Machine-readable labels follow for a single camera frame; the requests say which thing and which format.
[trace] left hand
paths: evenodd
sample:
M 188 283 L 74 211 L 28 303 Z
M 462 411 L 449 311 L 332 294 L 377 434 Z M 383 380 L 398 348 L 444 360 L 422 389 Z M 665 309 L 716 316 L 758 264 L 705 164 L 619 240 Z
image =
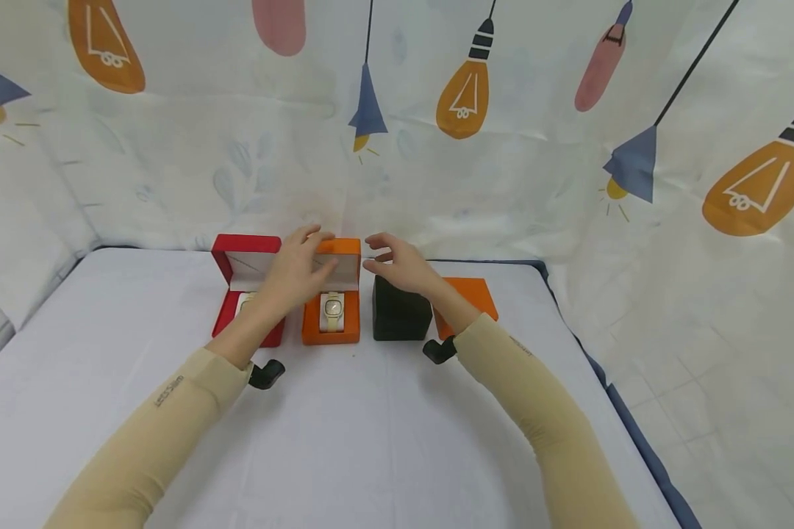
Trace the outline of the left hand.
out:
M 339 261 L 332 258 L 320 269 L 313 270 L 313 259 L 321 241 L 334 238 L 335 234 L 321 231 L 319 224 L 309 224 L 282 241 L 282 248 L 273 258 L 268 278 L 259 291 L 258 304 L 275 307 L 285 316 L 318 295 Z

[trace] watch box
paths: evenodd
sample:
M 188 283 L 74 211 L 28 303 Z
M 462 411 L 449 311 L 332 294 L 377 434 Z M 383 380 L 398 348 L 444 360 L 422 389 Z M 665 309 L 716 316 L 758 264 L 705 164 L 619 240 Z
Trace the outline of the watch box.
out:
M 343 330 L 321 331 L 321 294 L 303 307 L 302 339 L 305 345 L 356 344 L 359 341 L 359 267 L 362 265 L 362 241 L 358 239 L 325 240 L 315 253 L 315 267 L 337 257 L 339 266 L 326 279 L 321 294 L 343 294 Z
M 242 296 L 258 292 L 268 276 L 273 258 L 282 246 L 279 237 L 264 235 L 220 234 L 212 246 L 212 256 L 226 279 L 229 289 L 223 297 L 212 336 L 217 336 L 239 310 Z M 279 347 L 285 318 L 265 337 L 262 347 Z
M 431 321 L 432 307 L 424 296 L 400 290 L 381 276 L 373 279 L 373 339 L 422 340 Z
M 447 283 L 453 285 L 453 288 L 459 291 L 464 299 L 471 302 L 482 312 L 491 316 L 494 321 L 497 321 L 497 307 L 494 306 L 494 300 L 491 298 L 491 293 L 488 291 L 488 285 L 485 279 L 482 278 L 445 278 Z M 438 327 L 438 339 L 445 340 L 453 336 L 453 328 L 445 321 L 438 311 L 435 313 L 435 326 Z

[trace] fabric backdrop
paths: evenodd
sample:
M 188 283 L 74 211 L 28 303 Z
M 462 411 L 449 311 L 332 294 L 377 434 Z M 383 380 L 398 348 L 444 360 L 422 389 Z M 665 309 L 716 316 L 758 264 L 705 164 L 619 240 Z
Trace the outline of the fabric backdrop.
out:
M 540 258 L 703 527 L 794 528 L 794 0 L 671 104 L 733 2 L 632 4 L 0 0 L 0 347 L 98 245 Z

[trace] beige arm sleeve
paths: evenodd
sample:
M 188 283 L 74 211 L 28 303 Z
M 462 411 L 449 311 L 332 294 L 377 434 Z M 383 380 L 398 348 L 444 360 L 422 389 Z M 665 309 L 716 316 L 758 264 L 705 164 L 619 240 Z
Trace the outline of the beige arm sleeve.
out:
M 553 528 L 637 528 L 588 418 L 553 373 L 486 314 L 454 344 L 532 445 Z
M 245 371 L 197 350 L 131 414 L 70 485 L 45 529 L 139 529 L 204 433 L 241 394 Z

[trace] hand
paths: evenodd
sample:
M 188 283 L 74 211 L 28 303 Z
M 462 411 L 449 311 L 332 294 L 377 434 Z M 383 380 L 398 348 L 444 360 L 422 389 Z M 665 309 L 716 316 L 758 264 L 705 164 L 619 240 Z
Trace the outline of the hand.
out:
M 285 316 L 292 308 L 318 295 L 326 278 L 339 264 L 336 258 L 332 258 L 313 271 L 312 260 L 318 245 L 321 241 L 335 238 L 335 234 L 320 229 L 319 224 L 309 224 L 282 241 L 282 248 L 273 258 L 268 277 L 257 295 L 257 303 L 252 305 L 274 306 Z
M 381 233 L 365 239 L 371 250 L 388 248 L 374 259 L 362 263 L 368 272 L 385 278 L 388 283 L 407 292 L 415 292 L 429 298 L 432 291 L 445 283 L 445 280 L 429 266 L 421 252 L 407 241 L 398 239 L 392 234 Z

